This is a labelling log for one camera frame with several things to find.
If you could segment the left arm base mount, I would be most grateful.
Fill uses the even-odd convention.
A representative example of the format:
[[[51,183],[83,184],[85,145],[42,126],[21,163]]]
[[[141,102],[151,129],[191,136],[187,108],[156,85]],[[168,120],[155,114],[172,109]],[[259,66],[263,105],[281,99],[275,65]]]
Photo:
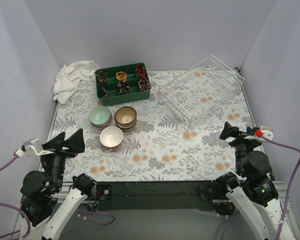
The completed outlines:
[[[88,196],[83,201],[83,205],[86,206],[86,210],[89,213],[95,213],[98,211],[102,202],[111,200],[113,187],[110,184],[98,184],[94,195]]]

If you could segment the olive brown bowl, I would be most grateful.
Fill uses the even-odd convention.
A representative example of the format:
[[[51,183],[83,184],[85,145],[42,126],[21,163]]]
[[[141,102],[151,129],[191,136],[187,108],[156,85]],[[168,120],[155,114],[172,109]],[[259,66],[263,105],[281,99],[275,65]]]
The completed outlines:
[[[123,127],[119,127],[119,126],[117,126],[120,130],[122,130],[123,132],[129,132],[129,131],[131,131],[131,130],[133,130],[134,128],[135,128],[135,126],[132,126],[132,127],[130,127],[130,128],[123,128]]]

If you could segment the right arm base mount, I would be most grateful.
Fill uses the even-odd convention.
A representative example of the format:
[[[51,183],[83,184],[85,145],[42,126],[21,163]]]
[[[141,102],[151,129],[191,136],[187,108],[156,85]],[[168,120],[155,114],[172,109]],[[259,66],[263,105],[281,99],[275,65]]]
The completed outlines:
[[[234,203],[226,197],[223,187],[216,181],[200,182],[194,189],[202,200],[212,202],[216,214],[225,218],[235,216],[236,207]]]

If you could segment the white orange floral bowl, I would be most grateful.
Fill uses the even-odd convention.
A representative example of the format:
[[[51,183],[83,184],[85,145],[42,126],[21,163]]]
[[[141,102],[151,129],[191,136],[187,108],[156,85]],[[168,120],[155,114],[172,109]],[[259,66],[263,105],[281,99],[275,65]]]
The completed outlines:
[[[92,122],[90,122],[92,125],[97,125],[97,126],[104,126],[104,125],[109,125],[111,123],[111,121],[105,122],[104,124],[94,124]]]

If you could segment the black patterned bowl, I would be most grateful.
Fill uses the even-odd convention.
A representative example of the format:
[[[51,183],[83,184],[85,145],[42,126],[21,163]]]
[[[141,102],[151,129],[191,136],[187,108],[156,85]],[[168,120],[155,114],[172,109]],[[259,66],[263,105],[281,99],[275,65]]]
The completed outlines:
[[[115,122],[122,125],[129,125],[134,123],[137,119],[137,112],[133,107],[124,106],[119,108],[114,115]]]

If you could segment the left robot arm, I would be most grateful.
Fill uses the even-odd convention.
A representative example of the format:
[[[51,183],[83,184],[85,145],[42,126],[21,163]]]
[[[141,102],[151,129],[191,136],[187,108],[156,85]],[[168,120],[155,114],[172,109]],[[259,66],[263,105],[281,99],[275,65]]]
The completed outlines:
[[[62,190],[66,160],[85,151],[83,129],[78,129],[69,138],[65,138],[65,135],[65,132],[61,132],[44,144],[35,138],[24,142],[21,147],[27,157],[40,157],[43,168],[42,171],[27,173],[20,189],[23,195],[21,210],[29,220],[27,240],[57,240],[79,205],[96,196],[97,182],[82,173],[72,178],[73,185],[65,200],[53,212],[58,202],[54,194]]]

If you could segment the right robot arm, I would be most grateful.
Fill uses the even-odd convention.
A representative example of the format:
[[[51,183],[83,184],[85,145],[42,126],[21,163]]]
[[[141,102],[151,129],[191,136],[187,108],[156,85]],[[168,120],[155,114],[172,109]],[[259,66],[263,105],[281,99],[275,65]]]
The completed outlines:
[[[97,210],[168,210],[213,208],[214,200],[228,200],[250,226],[258,240],[293,240],[287,220],[288,205],[281,203],[269,177],[268,156],[258,151],[272,142],[273,130],[248,127],[239,130],[226,122],[221,140],[230,139],[235,149],[235,172],[213,181],[96,182],[82,174],[73,180],[69,192],[52,217],[47,229],[51,238],[59,237],[71,215],[85,201],[92,201],[91,214]]]

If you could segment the beige bowl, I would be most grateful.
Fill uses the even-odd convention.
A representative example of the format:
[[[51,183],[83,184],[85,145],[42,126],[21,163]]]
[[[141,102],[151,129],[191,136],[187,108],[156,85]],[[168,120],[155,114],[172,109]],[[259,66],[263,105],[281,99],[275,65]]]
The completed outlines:
[[[115,122],[116,126],[120,129],[131,129],[136,125],[136,121],[131,124],[120,124],[119,122]]]

